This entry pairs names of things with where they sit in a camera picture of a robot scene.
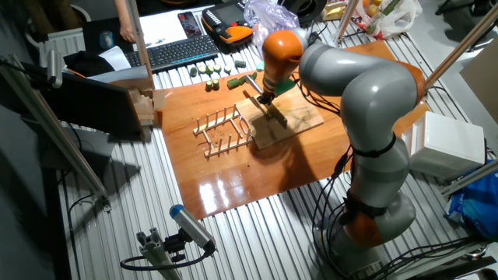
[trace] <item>aluminum profile table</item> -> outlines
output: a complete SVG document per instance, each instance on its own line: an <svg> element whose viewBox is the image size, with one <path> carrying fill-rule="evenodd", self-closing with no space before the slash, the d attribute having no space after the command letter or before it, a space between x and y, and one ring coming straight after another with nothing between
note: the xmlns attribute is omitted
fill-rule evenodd
<svg viewBox="0 0 498 280"><path fill-rule="evenodd" d="M200 22L201 9L193 11ZM330 22L321 39L331 43L336 28ZM324 24L314 27L322 30ZM372 39L356 32L350 25L343 39L343 47L365 44ZM422 69L425 77L432 71L417 46L407 37L386 41L399 61L408 62ZM246 68L233 68L232 74L253 71L261 61L261 54L251 44L237 47L231 55L221 54L207 64L232 65L234 60L247 62ZM181 67L153 76L156 88L167 89L186 86L207 80L206 75L191 78L188 67ZM214 73L211 79L218 78ZM436 84L444 88L439 81ZM467 116L450 93L430 89L426 100L432 112L469 122ZM139 256L139 243L135 234L148 232L156 227L162 237L177 233L178 226L169 217L172 205L181 204L181 196L175 180L163 133L150 129L152 141L148 143L119 142L103 175L103 183L109 192L112 210L103 210L99 201L88 198L71 212L75 246L68 229L67 208L62 215L68 244L72 278L78 279L161 279L158 272L134 272L120 268L125 258ZM67 200L63 186L59 186L61 204L71 205L78 198L89 194L89 188L79 182L77 175L66 177ZM349 173L340 176L328 203L328 213L338 205L349 182ZM317 256L312 244L311 216L320 189L326 180L305 185L285 193L276 194L248 205L205 218L201 223L214 236L218 252L203 262L180 269L184 279L334 279L334 272ZM402 186L416 207L416 221L400 237L382 245L384 256L391 260L407 250L429 244L438 244L468 236L461 228L454 228L444 217L446 201L440 187L432 177L410 173ZM430 260L420 260L397 271L389 279L404 279L421 271L434 268L475 250L472 245L456 250L452 255ZM202 252L188 244L187 260L194 260ZM136 265L147 265L138 261ZM366 274L380 268L375 265Z"/></svg>

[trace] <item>paper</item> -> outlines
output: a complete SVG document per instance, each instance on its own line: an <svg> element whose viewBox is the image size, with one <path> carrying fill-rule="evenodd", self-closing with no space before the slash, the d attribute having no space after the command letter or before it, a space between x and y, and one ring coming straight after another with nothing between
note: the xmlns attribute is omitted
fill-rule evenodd
<svg viewBox="0 0 498 280"><path fill-rule="evenodd" d="M155 47L187 39L187 34L185 34L178 19L178 14L182 12L184 11L177 10L140 17L143 39L147 47Z"/></svg>
<svg viewBox="0 0 498 280"><path fill-rule="evenodd" d="M112 68L114 68L115 71L128 69L132 67L128 62L128 59L126 59L123 50L118 46L115 46L103 52L99 56L105 59L107 62L109 62L110 66L112 66Z"/></svg>
<svg viewBox="0 0 498 280"><path fill-rule="evenodd" d="M147 68L143 66L123 69L120 71L113 71L108 73L103 73L100 75L95 75L93 77L88 77L88 79L92 79L98 82L115 82L122 80L130 80L130 79L145 79L149 78L147 74Z"/></svg>

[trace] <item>plastic bag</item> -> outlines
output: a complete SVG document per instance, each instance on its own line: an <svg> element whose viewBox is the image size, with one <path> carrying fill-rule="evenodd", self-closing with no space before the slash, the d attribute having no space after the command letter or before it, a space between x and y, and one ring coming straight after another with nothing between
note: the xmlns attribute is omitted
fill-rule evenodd
<svg viewBox="0 0 498 280"><path fill-rule="evenodd" d="M447 203L446 218L498 241L498 172L469 184Z"/></svg>
<svg viewBox="0 0 498 280"><path fill-rule="evenodd" d="M399 0L392 11L385 15L389 4L395 1L397 0L383 0L379 5L382 12L373 17L366 14L363 1L359 1L355 16L361 20L356 21L356 24L369 35L382 40L409 31L415 18L422 13L422 7L417 0Z"/></svg>
<svg viewBox="0 0 498 280"><path fill-rule="evenodd" d="M252 27L252 42L261 50L263 42L271 33L299 27L296 15L276 1L249 0L244 9L244 19Z"/></svg>

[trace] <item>white box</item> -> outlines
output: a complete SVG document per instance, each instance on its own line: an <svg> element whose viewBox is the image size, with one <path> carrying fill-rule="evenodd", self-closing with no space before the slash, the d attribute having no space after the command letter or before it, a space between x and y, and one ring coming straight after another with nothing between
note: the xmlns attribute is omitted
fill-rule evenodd
<svg viewBox="0 0 498 280"><path fill-rule="evenodd" d="M402 138L411 170L452 180L484 164L484 131L477 125L426 112Z"/></svg>

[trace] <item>blue plastic bag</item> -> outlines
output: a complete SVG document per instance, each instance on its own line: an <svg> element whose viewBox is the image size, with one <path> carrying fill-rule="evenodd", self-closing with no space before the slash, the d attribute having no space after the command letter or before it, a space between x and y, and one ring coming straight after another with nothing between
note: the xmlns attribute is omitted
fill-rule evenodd
<svg viewBox="0 0 498 280"><path fill-rule="evenodd" d="M461 189L448 202L446 214L448 219L477 230L486 239L498 241L498 172Z"/></svg>

